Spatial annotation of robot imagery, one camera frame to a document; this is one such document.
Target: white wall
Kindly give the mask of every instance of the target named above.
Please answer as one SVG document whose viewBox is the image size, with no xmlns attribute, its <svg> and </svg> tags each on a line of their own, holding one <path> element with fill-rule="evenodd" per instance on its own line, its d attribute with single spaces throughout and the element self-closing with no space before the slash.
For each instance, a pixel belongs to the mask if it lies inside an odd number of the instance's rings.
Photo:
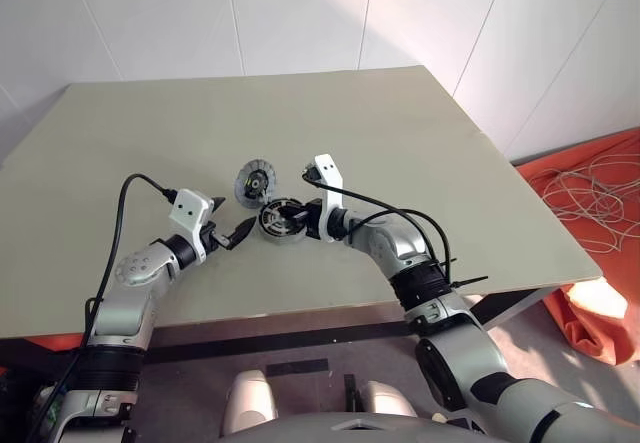
<svg viewBox="0 0 640 443">
<path fill-rule="evenodd" d="M 76 81 L 425 65 L 512 159 L 640 124 L 638 0 L 0 0 L 0 161 Z"/>
</svg>

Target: round metal part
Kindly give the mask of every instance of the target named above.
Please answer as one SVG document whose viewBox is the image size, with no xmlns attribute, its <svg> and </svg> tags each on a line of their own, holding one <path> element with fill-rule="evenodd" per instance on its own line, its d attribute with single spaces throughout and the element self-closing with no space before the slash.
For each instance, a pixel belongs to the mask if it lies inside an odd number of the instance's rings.
<svg viewBox="0 0 640 443">
<path fill-rule="evenodd" d="M 244 165 L 233 185 L 238 202 L 252 210 L 271 201 L 275 188 L 276 172 L 265 160 L 251 160 Z"/>
<path fill-rule="evenodd" d="M 264 205 L 258 216 L 258 226 L 262 235 L 276 244 L 295 243 L 304 238 L 304 221 L 287 220 L 279 209 L 284 206 L 302 208 L 303 205 L 293 198 L 278 198 Z"/>
</svg>

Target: wall seam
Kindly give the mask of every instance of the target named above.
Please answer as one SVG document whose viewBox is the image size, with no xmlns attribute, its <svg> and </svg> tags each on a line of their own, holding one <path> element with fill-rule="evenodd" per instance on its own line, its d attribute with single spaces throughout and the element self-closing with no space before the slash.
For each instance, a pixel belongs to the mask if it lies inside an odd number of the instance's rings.
<svg viewBox="0 0 640 443">
<path fill-rule="evenodd" d="M 236 14 L 235 0 L 229 0 L 229 4 L 231 5 L 231 16 L 233 17 L 233 29 L 236 32 L 236 46 L 238 47 L 238 54 L 240 56 L 240 69 L 242 70 L 242 74 L 247 76 L 244 52 L 242 51 L 242 45 L 240 44 L 240 29 L 238 25 L 238 15 Z"/>
<path fill-rule="evenodd" d="M 91 22 L 93 23 L 93 26 L 95 27 L 96 32 L 98 33 L 98 38 L 100 38 L 100 41 L 102 42 L 102 45 L 104 46 L 104 49 L 107 52 L 107 56 L 111 60 L 111 64 L 113 65 L 114 69 L 116 70 L 116 73 L 118 74 L 118 78 L 120 78 L 121 81 L 124 80 L 124 78 L 122 76 L 122 71 L 120 71 L 120 66 L 118 66 L 118 62 L 113 57 L 113 53 L 111 53 L 111 48 L 109 48 L 109 45 L 107 44 L 107 40 L 104 37 L 104 33 L 102 32 L 102 28 L 100 28 L 100 25 L 98 24 L 98 20 L 96 19 L 95 15 L 93 14 L 93 11 L 91 10 L 91 7 L 89 6 L 89 3 L 87 2 L 87 0 L 82 0 L 82 4 L 84 5 L 84 8 L 85 8 L 85 10 L 87 11 L 87 13 L 89 15 L 89 18 L 91 18 Z"/>
<path fill-rule="evenodd" d="M 560 75 L 562 74 L 562 71 L 565 69 L 565 67 L 567 66 L 567 64 L 569 64 L 569 61 L 571 60 L 571 57 L 573 56 L 573 54 L 576 52 L 576 50 L 578 49 L 578 47 L 580 46 L 580 43 L 582 43 L 582 40 L 584 40 L 584 37 L 587 35 L 587 33 L 589 32 L 589 29 L 591 28 L 591 25 L 593 25 L 593 22 L 596 20 L 596 18 L 598 17 L 598 15 L 600 14 L 600 11 L 602 10 L 602 8 L 604 7 L 605 3 L 607 2 L 607 0 L 602 0 L 600 2 L 600 5 L 598 6 L 597 10 L 595 11 L 595 13 L 593 14 L 593 16 L 591 17 L 591 19 L 589 20 L 589 22 L 587 23 L 587 26 L 585 27 L 585 29 L 583 30 L 582 34 L 578 37 L 578 40 L 576 41 L 575 45 L 573 45 L 573 48 L 571 48 L 571 51 L 569 51 L 569 53 L 567 54 L 567 57 L 565 58 L 565 60 L 562 62 L 562 64 L 560 65 L 560 67 L 558 68 L 558 70 L 556 71 L 556 73 L 553 75 L 553 78 L 551 78 L 551 81 L 549 82 L 549 85 L 547 86 L 547 88 L 542 92 L 542 94 L 540 95 L 540 98 L 538 98 L 538 101 L 536 102 L 536 104 L 533 106 L 533 108 L 531 109 L 531 111 L 529 112 L 529 114 L 527 115 L 527 117 L 524 119 L 522 125 L 520 126 L 520 129 L 516 132 L 516 134 L 513 136 L 513 138 L 511 138 L 511 140 L 509 141 L 509 143 L 507 144 L 507 146 L 504 149 L 503 154 L 507 154 L 509 152 L 509 150 L 511 149 L 511 147 L 513 146 L 513 144 L 515 143 L 515 141 L 518 139 L 518 137 L 522 134 L 522 132 L 529 126 L 529 123 L 531 123 L 531 118 L 533 117 L 534 113 L 536 112 L 536 110 L 538 109 L 538 107 L 540 106 L 540 104 L 542 103 L 542 101 L 545 99 L 545 97 L 547 96 L 547 94 L 549 93 L 549 91 L 551 90 L 551 88 L 553 87 L 554 83 L 556 82 L 556 80 L 560 77 Z"/>
<path fill-rule="evenodd" d="M 11 94 L 7 91 L 7 89 L 3 85 L 0 85 L 0 91 L 4 94 L 7 100 L 9 100 L 9 103 L 11 103 L 11 105 L 16 109 L 16 111 L 20 113 L 20 116 L 22 116 L 22 119 L 24 120 L 24 122 L 26 124 L 33 124 L 31 119 L 27 116 L 27 114 L 24 111 L 22 111 L 22 108 L 20 108 L 20 105 L 18 105 L 16 100 L 13 99 Z"/>
<path fill-rule="evenodd" d="M 362 22 L 362 35 L 360 37 L 360 50 L 358 51 L 358 63 L 356 64 L 356 70 L 360 69 L 360 64 L 362 62 L 362 52 L 364 49 L 364 37 L 367 32 L 367 21 L 369 19 L 369 4 L 371 0 L 367 0 L 367 5 L 364 9 L 364 21 Z"/>
<path fill-rule="evenodd" d="M 482 24 L 480 25 L 480 29 L 478 30 L 478 34 L 476 35 L 476 39 L 473 42 L 473 46 L 471 47 L 471 51 L 469 52 L 469 56 L 467 57 L 467 61 L 465 61 L 464 63 L 464 67 L 462 68 L 462 71 L 460 72 L 460 76 L 458 77 L 458 81 L 456 82 L 456 86 L 453 89 L 453 93 L 451 93 L 451 96 L 453 98 L 455 98 L 456 96 L 456 92 L 458 91 L 458 87 L 460 86 L 460 83 L 462 82 L 462 77 L 464 76 L 464 74 L 467 71 L 467 67 L 469 66 L 469 62 L 471 61 L 471 57 L 473 56 L 473 52 L 476 50 L 476 45 L 478 44 L 478 41 L 480 41 L 480 36 L 482 35 L 482 31 L 484 30 L 484 27 L 487 23 L 487 20 L 489 19 L 489 15 L 491 14 L 491 10 L 493 9 L 493 5 L 496 2 L 496 0 L 491 0 L 491 3 L 489 4 L 489 9 L 487 10 L 487 13 L 484 15 L 484 19 L 482 20 Z"/>
</svg>

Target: black cable tie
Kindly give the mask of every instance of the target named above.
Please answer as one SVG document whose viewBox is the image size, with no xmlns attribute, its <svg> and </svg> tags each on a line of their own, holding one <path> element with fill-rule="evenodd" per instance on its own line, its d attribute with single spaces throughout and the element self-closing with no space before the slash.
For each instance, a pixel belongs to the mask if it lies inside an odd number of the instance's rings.
<svg viewBox="0 0 640 443">
<path fill-rule="evenodd" d="M 489 279 L 488 276 L 479 276 L 477 278 L 471 278 L 469 280 L 454 281 L 453 283 L 451 283 L 451 288 L 460 288 L 461 286 L 469 285 L 471 283 L 477 283 L 478 281 L 487 279 Z"/>
</svg>

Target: beige tabletop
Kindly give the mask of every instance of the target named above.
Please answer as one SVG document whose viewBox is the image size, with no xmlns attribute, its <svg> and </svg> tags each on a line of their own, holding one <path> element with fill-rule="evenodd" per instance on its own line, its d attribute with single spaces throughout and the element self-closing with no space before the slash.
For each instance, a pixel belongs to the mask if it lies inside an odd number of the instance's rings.
<svg viewBox="0 0 640 443">
<path fill-rule="evenodd" d="M 270 161 L 277 193 L 320 196 L 300 174 L 330 153 L 345 188 L 436 218 L 463 294 L 537 288 L 601 271 L 516 170 L 422 67 L 72 85 L 0 170 L 0 337 L 77 332 L 109 250 L 123 179 L 227 197 L 231 229 L 252 211 L 233 197 L 239 169 Z M 346 200 L 350 208 L 364 204 Z M 169 234 L 169 205 L 129 191 L 119 257 Z M 433 234 L 436 249 L 441 250 Z M 394 300 L 364 254 L 257 231 L 174 286 L 161 326 Z"/>
</svg>

